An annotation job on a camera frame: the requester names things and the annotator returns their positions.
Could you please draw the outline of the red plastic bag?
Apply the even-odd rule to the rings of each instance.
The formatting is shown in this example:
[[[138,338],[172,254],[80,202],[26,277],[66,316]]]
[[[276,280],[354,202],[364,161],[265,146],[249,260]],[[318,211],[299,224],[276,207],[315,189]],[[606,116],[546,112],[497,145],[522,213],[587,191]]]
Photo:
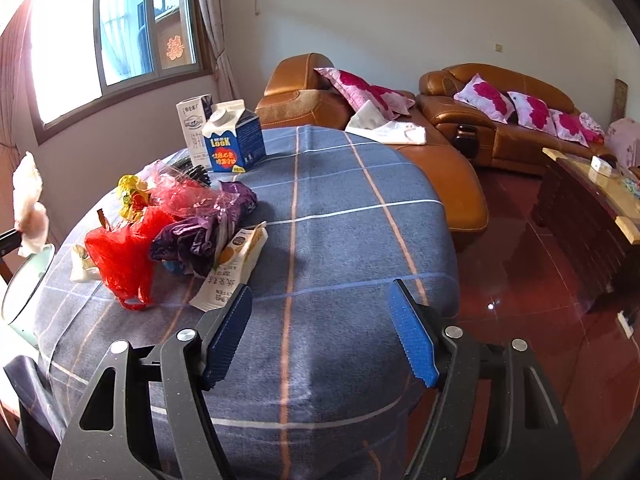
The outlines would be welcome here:
[[[151,245],[172,222],[171,214],[149,206],[133,224],[111,229],[100,226],[85,236],[85,248],[99,270],[102,283],[123,308],[140,311],[152,304],[155,262],[150,256]]]

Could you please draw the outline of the pink floral pillow on chaise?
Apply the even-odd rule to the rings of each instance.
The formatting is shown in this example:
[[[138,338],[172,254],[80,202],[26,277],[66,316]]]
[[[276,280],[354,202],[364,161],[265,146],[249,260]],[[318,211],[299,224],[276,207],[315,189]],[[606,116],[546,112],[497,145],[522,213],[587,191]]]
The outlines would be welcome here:
[[[416,105],[416,101],[410,96],[386,87],[368,84],[364,79],[346,70],[334,67],[316,67],[314,70],[344,96],[355,112],[367,102],[371,102],[385,119],[395,120],[400,116],[409,116],[410,110]]]

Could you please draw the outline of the blue Look milk carton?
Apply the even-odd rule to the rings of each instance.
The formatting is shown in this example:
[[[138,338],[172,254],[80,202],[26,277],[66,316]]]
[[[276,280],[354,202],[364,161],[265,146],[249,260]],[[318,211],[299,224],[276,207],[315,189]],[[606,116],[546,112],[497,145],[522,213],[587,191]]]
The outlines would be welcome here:
[[[215,172],[244,174],[266,157],[259,117],[243,100],[215,104],[202,136]]]

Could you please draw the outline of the purple plastic bag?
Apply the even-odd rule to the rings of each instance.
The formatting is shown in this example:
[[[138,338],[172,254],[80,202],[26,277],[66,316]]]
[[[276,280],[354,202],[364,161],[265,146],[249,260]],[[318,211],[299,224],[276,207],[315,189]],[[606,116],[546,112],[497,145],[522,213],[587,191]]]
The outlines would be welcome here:
[[[257,207],[257,195],[241,182],[221,182],[211,214],[175,218],[151,245],[150,256],[171,272],[206,278],[240,224]]]

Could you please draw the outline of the beige right curtain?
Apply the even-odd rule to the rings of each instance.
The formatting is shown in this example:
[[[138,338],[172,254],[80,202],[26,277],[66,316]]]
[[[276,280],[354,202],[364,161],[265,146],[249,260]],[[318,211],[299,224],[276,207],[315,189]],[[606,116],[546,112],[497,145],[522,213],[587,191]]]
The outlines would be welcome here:
[[[218,98],[221,101],[235,100],[239,96],[239,89],[226,50],[224,0],[198,0],[198,4],[209,44]]]

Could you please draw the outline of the pink translucent plastic bag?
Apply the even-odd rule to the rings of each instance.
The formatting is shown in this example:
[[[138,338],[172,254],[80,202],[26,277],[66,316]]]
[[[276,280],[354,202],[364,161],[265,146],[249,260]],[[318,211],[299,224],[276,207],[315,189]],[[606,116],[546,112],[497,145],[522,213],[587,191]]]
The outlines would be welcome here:
[[[138,176],[146,183],[150,204],[175,218],[211,214],[220,192],[195,181],[161,160],[145,166]]]

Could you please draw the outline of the dark wooden coffee table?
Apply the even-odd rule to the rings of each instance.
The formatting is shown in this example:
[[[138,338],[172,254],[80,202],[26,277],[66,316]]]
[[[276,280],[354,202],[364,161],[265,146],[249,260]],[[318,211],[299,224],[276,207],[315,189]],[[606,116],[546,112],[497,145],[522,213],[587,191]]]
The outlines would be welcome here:
[[[620,168],[605,176],[588,159],[552,148],[532,217],[549,230],[593,307],[639,291],[638,179]]]

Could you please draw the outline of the window with grey frame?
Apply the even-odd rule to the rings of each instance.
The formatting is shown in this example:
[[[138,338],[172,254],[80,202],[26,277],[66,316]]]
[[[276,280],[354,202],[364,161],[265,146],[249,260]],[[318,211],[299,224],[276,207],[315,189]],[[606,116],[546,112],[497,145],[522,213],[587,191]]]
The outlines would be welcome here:
[[[202,67],[195,0],[32,0],[28,50],[46,128]]]

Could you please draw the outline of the white orange paper packet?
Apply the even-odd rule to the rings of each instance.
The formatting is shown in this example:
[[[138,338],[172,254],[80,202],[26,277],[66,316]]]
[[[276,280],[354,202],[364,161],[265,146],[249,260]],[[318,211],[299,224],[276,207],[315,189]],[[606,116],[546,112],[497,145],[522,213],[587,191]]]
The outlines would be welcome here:
[[[248,284],[267,240],[265,222],[253,229],[240,229],[220,253],[216,268],[209,272],[190,306],[202,312],[223,308],[235,289]]]

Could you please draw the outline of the blue plaid tablecloth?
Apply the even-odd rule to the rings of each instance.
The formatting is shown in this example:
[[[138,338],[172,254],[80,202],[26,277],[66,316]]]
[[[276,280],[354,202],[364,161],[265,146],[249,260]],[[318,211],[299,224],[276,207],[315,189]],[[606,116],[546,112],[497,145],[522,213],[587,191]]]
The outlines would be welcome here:
[[[252,274],[252,315],[226,378],[205,400],[241,479],[398,479],[423,388],[388,308],[393,280],[458,312],[457,259],[442,196],[401,152],[341,130],[264,134],[266,157],[240,181],[249,224],[268,240]],[[70,231],[38,287],[35,359],[11,386],[55,437],[116,340],[154,346],[192,327],[198,278],[154,271],[152,306],[123,308],[99,282],[73,283],[72,250],[119,202],[106,194]]]

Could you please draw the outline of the yellow snack wrapper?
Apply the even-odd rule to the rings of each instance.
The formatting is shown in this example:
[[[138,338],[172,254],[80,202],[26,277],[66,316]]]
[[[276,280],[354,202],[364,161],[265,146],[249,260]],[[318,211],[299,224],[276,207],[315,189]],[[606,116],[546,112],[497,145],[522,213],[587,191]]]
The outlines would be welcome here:
[[[120,200],[119,215],[130,223],[137,222],[150,203],[150,192],[145,180],[134,174],[122,176],[117,185]]]

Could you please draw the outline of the mint green enamel basin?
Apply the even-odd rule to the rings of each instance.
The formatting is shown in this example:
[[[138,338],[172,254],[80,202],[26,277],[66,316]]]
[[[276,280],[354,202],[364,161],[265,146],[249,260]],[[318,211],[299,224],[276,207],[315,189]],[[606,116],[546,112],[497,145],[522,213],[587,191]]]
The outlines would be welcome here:
[[[31,254],[9,281],[1,303],[2,321],[35,349],[38,344],[34,298],[54,256],[53,244],[45,244],[42,252]]]

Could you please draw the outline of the white folded cloth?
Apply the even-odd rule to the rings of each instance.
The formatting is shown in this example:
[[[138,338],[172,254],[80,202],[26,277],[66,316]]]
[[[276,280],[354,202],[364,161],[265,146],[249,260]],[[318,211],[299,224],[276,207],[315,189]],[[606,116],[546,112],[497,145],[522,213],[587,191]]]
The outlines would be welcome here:
[[[426,144],[424,127],[413,122],[387,120],[370,100],[352,115],[345,131],[386,145]]]

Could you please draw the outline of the white tall milk carton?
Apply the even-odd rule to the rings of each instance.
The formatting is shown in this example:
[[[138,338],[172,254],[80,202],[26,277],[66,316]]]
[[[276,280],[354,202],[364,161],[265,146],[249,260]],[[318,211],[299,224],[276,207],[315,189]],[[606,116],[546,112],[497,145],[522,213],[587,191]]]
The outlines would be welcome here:
[[[213,99],[210,94],[194,96],[194,98],[176,104],[182,134],[192,165],[203,166],[205,169],[212,168],[212,163],[205,146],[202,130],[213,113],[212,108]]]

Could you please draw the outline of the white small box on table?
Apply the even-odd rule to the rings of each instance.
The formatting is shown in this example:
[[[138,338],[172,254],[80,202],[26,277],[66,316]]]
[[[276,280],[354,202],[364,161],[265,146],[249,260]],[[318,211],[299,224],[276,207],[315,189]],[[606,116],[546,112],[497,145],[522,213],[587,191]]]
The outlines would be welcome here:
[[[590,168],[596,173],[600,174],[600,176],[609,178],[612,176],[614,171],[614,167],[607,162],[605,159],[593,155],[590,160]]]

